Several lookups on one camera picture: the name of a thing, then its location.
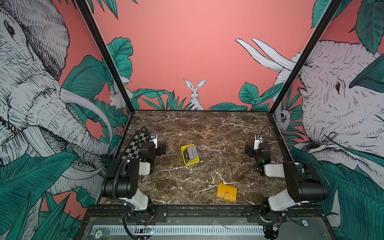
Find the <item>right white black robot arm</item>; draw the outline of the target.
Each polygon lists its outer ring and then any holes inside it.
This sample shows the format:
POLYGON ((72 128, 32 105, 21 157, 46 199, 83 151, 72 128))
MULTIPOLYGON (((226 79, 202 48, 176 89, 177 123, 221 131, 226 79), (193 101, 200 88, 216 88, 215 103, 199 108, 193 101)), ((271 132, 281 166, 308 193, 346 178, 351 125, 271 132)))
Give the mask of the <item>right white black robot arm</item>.
POLYGON ((264 199, 261 207, 264 213, 283 212, 300 204, 321 202, 328 197, 329 192, 312 164, 272 163, 272 150, 267 143, 245 146, 245 153, 255 159, 254 171, 262 176, 284 179, 286 182, 283 191, 264 199))

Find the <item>yellow leather card holder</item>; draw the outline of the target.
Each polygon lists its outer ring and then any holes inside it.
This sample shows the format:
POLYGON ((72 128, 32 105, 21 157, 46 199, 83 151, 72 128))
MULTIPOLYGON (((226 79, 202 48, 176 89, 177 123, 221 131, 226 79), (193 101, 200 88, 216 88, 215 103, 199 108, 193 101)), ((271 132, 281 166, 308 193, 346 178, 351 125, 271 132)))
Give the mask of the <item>yellow leather card holder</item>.
POLYGON ((219 183, 217 197, 225 201, 235 203, 237 199, 237 191, 238 189, 236 187, 219 183))

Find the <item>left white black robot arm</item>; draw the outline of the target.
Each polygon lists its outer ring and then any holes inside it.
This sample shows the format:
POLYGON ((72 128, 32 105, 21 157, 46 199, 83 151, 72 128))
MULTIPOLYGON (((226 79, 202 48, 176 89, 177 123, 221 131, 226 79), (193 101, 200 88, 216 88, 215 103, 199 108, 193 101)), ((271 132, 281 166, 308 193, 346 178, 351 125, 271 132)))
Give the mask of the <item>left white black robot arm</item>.
POLYGON ((150 198, 138 189, 139 176, 151 175, 155 170, 157 156, 166 153, 166 146, 157 146, 152 141, 130 145, 120 159, 113 159, 102 183, 101 195, 134 211, 145 211, 150 198))

